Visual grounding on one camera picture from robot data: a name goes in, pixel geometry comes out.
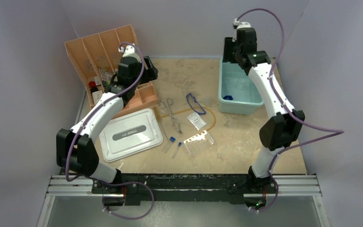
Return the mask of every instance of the orange wooden organizer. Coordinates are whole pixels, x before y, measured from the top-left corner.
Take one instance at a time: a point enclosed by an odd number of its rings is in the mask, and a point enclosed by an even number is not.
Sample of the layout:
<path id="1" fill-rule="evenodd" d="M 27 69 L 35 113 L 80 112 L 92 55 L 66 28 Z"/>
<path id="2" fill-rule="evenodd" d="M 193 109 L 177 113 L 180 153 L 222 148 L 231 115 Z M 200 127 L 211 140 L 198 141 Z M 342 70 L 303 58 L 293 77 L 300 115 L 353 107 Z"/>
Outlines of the orange wooden organizer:
<path id="1" fill-rule="evenodd" d="M 68 57 L 87 90 L 91 108 L 94 107 L 94 100 L 88 83 L 93 81 L 94 77 L 98 77 L 103 84 L 99 68 L 112 73 L 117 70 L 122 58 L 122 53 L 118 51 L 121 42 L 138 44 L 131 25 L 65 42 Z M 98 85 L 97 88 L 104 89 L 102 85 Z M 129 103 L 113 118 L 145 109 L 155 105 L 157 101 L 154 85 L 151 82 L 142 84 L 136 89 Z"/>

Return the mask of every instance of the wire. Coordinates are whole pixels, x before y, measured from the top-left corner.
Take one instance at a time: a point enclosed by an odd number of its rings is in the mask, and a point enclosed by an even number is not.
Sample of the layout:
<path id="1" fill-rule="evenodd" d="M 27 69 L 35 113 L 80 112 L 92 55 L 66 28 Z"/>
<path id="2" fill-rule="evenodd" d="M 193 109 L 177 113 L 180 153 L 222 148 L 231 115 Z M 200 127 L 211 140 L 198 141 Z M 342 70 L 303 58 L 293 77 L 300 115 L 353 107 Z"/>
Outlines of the wire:
<path id="1" fill-rule="evenodd" d="M 139 56 L 141 58 L 141 71 L 140 71 L 140 74 L 138 75 L 137 79 L 128 88 L 126 88 L 123 91 L 115 94 L 114 96 L 106 99 L 105 101 L 103 101 L 104 104 L 114 100 L 115 98 L 123 95 L 124 93 L 128 92 L 130 89 L 134 88 L 137 85 L 137 83 L 140 81 L 140 79 L 141 79 L 141 77 L 142 77 L 142 75 L 144 73 L 144 62 L 143 62 L 144 57 L 143 57 L 142 52 L 140 51 L 140 49 L 136 45 L 131 44 L 129 42 L 122 42 L 119 45 L 119 47 L 121 47 L 121 46 L 123 46 L 125 44 L 130 45 L 130 46 L 134 47 L 137 50 L 137 52 L 138 52 L 138 54 L 139 54 Z M 73 180 L 75 180 L 75 179 L 77 179 L 78 177 L 81 176 L 81 175 L 77 175 L 77 176 L 75 176 L 73 178 L 69 178 L 70 158 L 71 158 L 71 153 L 73 151 L 74 145 L 76 144 L 76 140 L 77 140 L 78 136 L 80 135 L 81 131 L 83 130 L 83 128 L 85 128 L 85 126 L 90 121 L 90 119 L 98 112 L 98 110 L 100 110 L 104 106 L 104 104 L 100 103 L 100 104 L 96 105 L 93 108 L 93 110 L 89 113 L 89 115 L 86 117 L 84 122 L 82 122 L 80 128 L 77 130 L 76 134 L 73 137 L 73 140 L 72 140 L 72 142 L 70 144 L 70 147 L 69 147 L 68 156 L 66 158 L 66 166 L 65 166 L 65 176 L 66 176 L 66 180 L 69 181 L 69 182 L 73 181 Z M 107 182 L 103 182 L 103 181 L 99 181 L 99 182 L 101 182 L 102 184 L 106 184 L 108 186 L 113 186 L 113 187 L 124 186 L 124 185 L 134 184 L 134 183 L 135 184 L 140 184 L 140 185 L 146 187 L 148 189 L 149 193 L 151 194 L 151 198 L 152 198 L 151 207 L 149 208 L 149 210 L 145 214 L 143 214 L 143 215 L 141 215 L 139 217 L 130 218 L 130 217 L 126 217 L 126 216 L 123 216 L 123 215 L 120 215 L 120 214 L 113 213 L 112 211 L 110 211 L 110 210 L 108 210 L 108 209 L 106 209 L 104 207 L 104 209 L 108 213 L 110 213 L 110 214 L 112 214 L 114 216 L 117 216 L 117 217 L 123 218 L 123 219 L 127 219 L 127 220 L 136 220 L 136 219 L 140 219 L 140 218 L 143 218 L 143 217 L 147 216 L 151 212 L 152 208 L 154 207 L 154 203 L 155 203 L 154 194 L 152 193 L 151 189 L 148 186 L 146 186 L 145 184 L 143 184 L 143 183 L 140 183 L 140 182 L 127 182 L 127 183 L 113 184 L 113 183 L 107 183 Z"/>
<path id="2" fill-rule="evenodd" d="M 206 107 L 206 106 L 203 106 L 203 108 L 204 108 L 204 109 L 206 109 L 206 110 L 208 110 L 208 111 L 212 114 L 212 117 L 214 118 L 214 122 L 212 123 L 212 125 L 211 125 L 209 128 L 207 128 L 207 131 L 209 131 L 209 130 L 211 130 L 211 129 L 215 126 L 215 124 L 216 124 L 216 117 L 215 117 L 214 112 L 213 112 L 211 109 L 209 109 L 209 108 L 208 108 L 208 107 Z M 176 114 L 181 114 L 181 113 L 186 112 L 186 111 L 189 111 L 189 110 L 191 110 L 191 108 L 188 108 L 188 109 L 185 109 L 185 110 L 179 110 L 179 111 L 177 111 L 177 112 L 174 112 L 173 114 L 174 114 L 174 115 L 176 115 Z M 161 115 L 161 118 L 164 118 L 164 117 L 169 117 L 169 115 L 168 115 L 168 114 L 166 114 L 166 115 Z"/>
<path id="3" fill-rule="evenodd" d="M 279 53 L 277 54 L 277 57 L 275 58 L 275 61 L 272 63 L 271 65 L 271 68 L 270 68 L 270 71 L 269 71 L 269 83 L 272 87 L 272 90 L 273 92 L 275 93 L 275 95 L 277 96 L 280 104 L 283 106 L 283 108 L 289 113 L 289 115 L 291 116 L 291 118 L 293 118 L 294 120 L 296 120 L 298 123 L 302 124 L 302 125 L 305 125 L 307 127 L 310 127 L 310 128 L 313 128 L 313 129 L 316 129 L 316 130 L 319 130 L 319 131 L 326 131 L 326 132 L 333 132 L 332 134 L 329 134 L 329 135 L 326 135 L 326 136 L 321 136 L 321 137 L 318 137 L 318 138 L 315 138 L 315 139 L 312 139 L 312 140 L 309 140 L 307 142 L 304 142 L 304 143 L 300 143 L 300 144 L 297 144 L 297 145 L 294 145 L 294 146 L 291 146 L 291 147 L 287 147 L 287 148 L 284 148 L 282 149 L 281 151 L 277 152 L 277 154 L 275 156 L 273 156 L 273 159 L 272 161 L 270 162 L 270 165 L 269 165 L 269 168 L 268 168 L 268 172 L 269 172 L 269 175 L 271 177 L 271 179 L 275 182 L 275 186 L 277 187 L 277 191 L 276 191 L 276 195 L 275 197 L 273 198 L 273 200 L 271 201 L 271 203 L 267 206 L 265 206 L 264 209 L 261 209 L 260 211 L 264 211 L 266 209 L 268 209 L 273 203 L 274 201 L 276 200 L 277 198 L 277 194 L 278 194 L 278 190 L 279 190 L 279 187 L 275 181 L 275 179 L 273 178 L 272 176 L 272 173 L 271 173 L 271 170 L 272 170 L 272 167 L 273 167 L 273 164 L 275 163 L 276 161 L 276 158 L 278 156 L 280 156 L 282 153 L 290 150 L 290 149 L 293 149 L 293 148 L 297 148 L 297 147 L 300 147 L 300 146 L 303 146 L 303 145 L 307 145 L 307 144 L 310 144 L 310 143 L 314 143 L 316 141 L 319 141 L 319 140 L 323 140 L 323 139 L 326 139 L 326 138 L 330 138 L 330 137 L 333 137 L 333 136 L 337 136 L 337 135 L 340 135 L 342 133 L 344 133 L 344 130 L 337 130 L 337 129 L 328 129 L 328 128 L 323 128 L 323 127 L 319 127 L 319 126 L 316 126 L 316 125 L 313 125 L 313 124 L 310 124 L 310 123 L 307 123 L 307 122 L 304 122 L 300 119 L 298 119 L 290 110 L 289 108 L 287 107 L 287 105 L 284 103 L 282 97 L 279 95 L 279 93 L 276 91 L 276 88 L 273 84 L 273 75 L 274 75 L 274 70 L 275 70 L 275 66 L 276 66 L 276 63 L 277 61 L 279 60 L 280 58 L 280 55 L 282 54 L 282 51 L 285 47 L 285 29 L 283 28 L 283 25 L 282 25 L 282 22 L 280 21 L 279 17 L 276 16 L 275 13 L 273 13 L 272 11 L 268 10 L 268 9 L 264 9 L 264 8 L 255 8 L 255 9 L 250 9 L 246 12 L 244 12 L 243 14 L 241 14 L 237 20 L 239 21 L 244 15 L 250 13 L 250 12 L 253 12 L 253 11 L 265 11 L 269 14 L 271 14 L 276 20 L 277 22 L 279 23 L 279 26 L 280 26 L 280 31 L 282 33 L 282 44 L 280 45 L 280 50 L 279 50 Z"/>

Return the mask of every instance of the gray label on lid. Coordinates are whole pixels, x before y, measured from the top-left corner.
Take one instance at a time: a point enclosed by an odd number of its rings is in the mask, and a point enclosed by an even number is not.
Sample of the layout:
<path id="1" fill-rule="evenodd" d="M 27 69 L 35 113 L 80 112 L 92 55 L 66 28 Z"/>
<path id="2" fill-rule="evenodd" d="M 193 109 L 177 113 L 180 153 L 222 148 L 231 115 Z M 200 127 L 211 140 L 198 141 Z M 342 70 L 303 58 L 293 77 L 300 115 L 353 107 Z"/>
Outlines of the gray label on lid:
<path id="1" fill-rule="evenodd" d="M 147 127 L 145 125 L 140 125 L 140 126 L 137 126 L 135 128 L 128 129 L 126 131 L 123 131 L 123 132 L 119 132 L 117 134 L 114 134 L 112 136 L 112 139 L 114 141 L 117 141 L 117 140 L 126 138 L 128 136 L 131 136 L 131 135 L 134 135 L 134 134 L 137 134 L 137 133 L 140 133 L 140 132 L 144 132 L 145 130 L 147 130 Z"/>

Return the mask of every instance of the wooden tabletop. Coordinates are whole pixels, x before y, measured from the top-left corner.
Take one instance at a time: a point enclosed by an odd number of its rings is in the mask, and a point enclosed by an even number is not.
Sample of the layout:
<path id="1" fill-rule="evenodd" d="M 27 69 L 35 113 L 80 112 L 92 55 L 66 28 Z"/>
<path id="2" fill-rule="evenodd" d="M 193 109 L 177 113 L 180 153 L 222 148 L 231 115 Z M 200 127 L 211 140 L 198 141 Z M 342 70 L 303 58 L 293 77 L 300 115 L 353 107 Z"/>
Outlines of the wooden tabletop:
<path id="1" fill-rule="evenodd" d="M 193 157 L 184 146 L 181 146 L 175 159 L 172 158 L 178 142 L 199 133 L 187 120 L 187 116 L 193 113 L 189 110 L 175 115 L 181 121 L 183 134 L 172 128 L 169 117 L 162 118 L 161 124 L 166 135 L 176 138 L 176 142 L 167 153 L 162 152 L 163 146 L 167 143 L 163 134 L 164 141 L 160 146 L 108 164 L 124 173 L 247 173 L 261 147 L 259 129 L 268 120 L 265 107 L 259 107 L 251 115 L 219 112 L 219 59 L 153 59 L 153 64 L 159 70 L 158 79 L 153 81 L 158 98 L 165 100 L 171 97 L 174 101 L 172 106 L 174 112 L 190 108 L 186 102 L 186 95 L 189 92 L 193 92 L 200 102 L 214 112 L 216 124 L 209 133 L 215 143 Z M 163 109 L 158 109 L 161 111 L 160 114 L 165 115 Z M 89 105 L 85 103 L 80 119 L 88 111 Z M 207 122 L 202 130 L 214 122 L 210 113 L 202 115 L 202 119 Z M 100 160 L 106 162 L 103 159 L 99 139 L 95 147 Z M 278 160 L 274 173 L 305 174 L 301 150 L 295 148 L 284 153 Z"/>

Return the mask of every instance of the teal plastic bin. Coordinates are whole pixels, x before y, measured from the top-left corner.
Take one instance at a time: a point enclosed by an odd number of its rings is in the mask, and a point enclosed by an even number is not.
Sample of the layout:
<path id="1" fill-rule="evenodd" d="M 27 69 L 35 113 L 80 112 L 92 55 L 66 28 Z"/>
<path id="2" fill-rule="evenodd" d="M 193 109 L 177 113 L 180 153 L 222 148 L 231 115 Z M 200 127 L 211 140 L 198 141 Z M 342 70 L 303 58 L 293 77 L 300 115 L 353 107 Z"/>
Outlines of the teal plastic bin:
<path id="1" fill-rule="evenodd" d="M 233 100 L 223 97 L 232 96 Z M 219 67 L 219 111 L 233 114 L 252 114 L 264 105 L 252 80 L 238 64 L 222 62 Z"/>

